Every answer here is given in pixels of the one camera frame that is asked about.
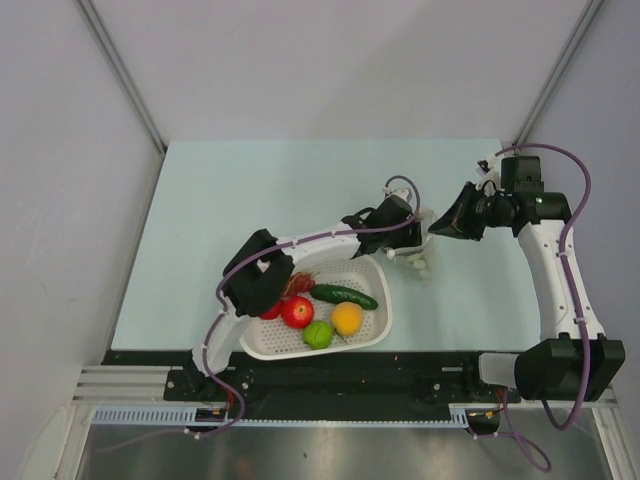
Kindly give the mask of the clear polka dot zip bag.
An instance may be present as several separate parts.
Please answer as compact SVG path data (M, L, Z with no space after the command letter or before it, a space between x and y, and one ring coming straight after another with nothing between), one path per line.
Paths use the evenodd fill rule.
M437 218L436 213L423 207L419 214L420 242L417 246L385 249L386 258L399 268L406 280L427 284L434 269L435 236L428 228Z

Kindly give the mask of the green fake cucumber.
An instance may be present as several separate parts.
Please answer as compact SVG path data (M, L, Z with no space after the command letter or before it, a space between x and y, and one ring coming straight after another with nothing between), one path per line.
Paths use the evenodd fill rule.
M316 300L334 305L350 302L364 310L376 310L379 307L379 303L373 297L341 285L316 284L311 288L310 295Z

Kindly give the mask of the orange yellow fake fruit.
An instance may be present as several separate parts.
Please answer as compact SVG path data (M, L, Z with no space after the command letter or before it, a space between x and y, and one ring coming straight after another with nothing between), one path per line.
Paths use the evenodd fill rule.
M352 302L343 302L336 305L330 315L331 325L341 336L357 334L361 330L363 322L363 308Z

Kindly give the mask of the pink fake grapes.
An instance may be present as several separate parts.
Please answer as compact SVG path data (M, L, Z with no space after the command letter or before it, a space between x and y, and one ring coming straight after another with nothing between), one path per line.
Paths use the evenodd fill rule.
M292 275L282 293L282 298L287 299L293 296L309 293L316 285L314 275L310 272L298 272Z

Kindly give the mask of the green fake fruit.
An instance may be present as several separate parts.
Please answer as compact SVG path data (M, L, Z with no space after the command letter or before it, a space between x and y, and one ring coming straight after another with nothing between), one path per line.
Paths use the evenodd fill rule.
M327 348L334 335L332 326L323 321L312 321L302 331L302 341L313 350Z

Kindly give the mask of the red fake apple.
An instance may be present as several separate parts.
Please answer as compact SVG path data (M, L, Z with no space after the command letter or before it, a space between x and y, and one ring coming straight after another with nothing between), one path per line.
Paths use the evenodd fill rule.
M305 297L292 296L281 305L280 317L289 328L302 330L313 321L314 316L314 306Z

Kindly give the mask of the red fake pepper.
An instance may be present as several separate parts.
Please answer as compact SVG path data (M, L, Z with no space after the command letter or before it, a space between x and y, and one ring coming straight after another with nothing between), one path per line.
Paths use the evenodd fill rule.
M281 314L282 304L283 301L279 299L270 310L260 315L259 318L261 320L274 320L278 318Z

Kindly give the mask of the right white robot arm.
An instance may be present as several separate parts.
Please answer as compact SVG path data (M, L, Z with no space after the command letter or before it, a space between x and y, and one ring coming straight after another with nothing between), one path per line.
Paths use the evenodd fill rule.
M539 157L513 155L501 160L498 178L466 183L430 226L433 235L473 241L488 228L510 229L538 302L540 342L520 354L481 354L479 366L461 376L469 399L484 401L503 386L526 400L594 402L624 363L622 342L606 336L581 279L576 216L564 194L545 189Z

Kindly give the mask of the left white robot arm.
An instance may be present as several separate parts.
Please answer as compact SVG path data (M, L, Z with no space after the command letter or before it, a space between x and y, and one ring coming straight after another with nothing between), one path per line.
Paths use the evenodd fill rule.
M378 207L347 215L315 233L276 237L267 229L254 232L223 270L215 290L219 313L184 364L187 389L202 400L214 397L220 387L229 391L219 373L246 328L276 305L294 273L383 248L416 246L411 232L420 226L420 209L417 193L396 189Z

